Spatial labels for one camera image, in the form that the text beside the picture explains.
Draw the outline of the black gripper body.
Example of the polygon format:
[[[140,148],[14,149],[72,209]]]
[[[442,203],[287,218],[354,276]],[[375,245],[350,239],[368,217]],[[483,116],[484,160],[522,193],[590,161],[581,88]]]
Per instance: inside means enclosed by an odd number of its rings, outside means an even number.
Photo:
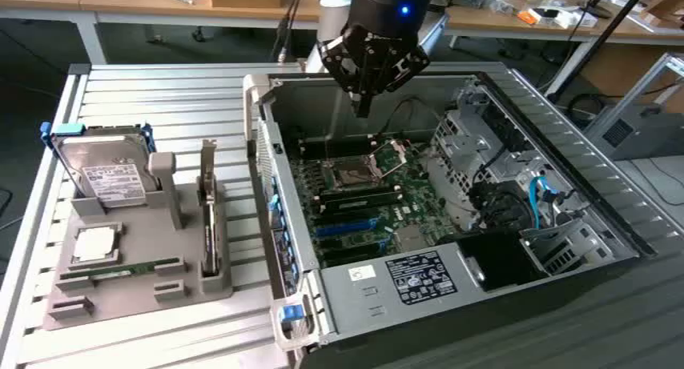
[[[430,0],[351,0],[343,42],[359,46],[367,35],[416,45]]]

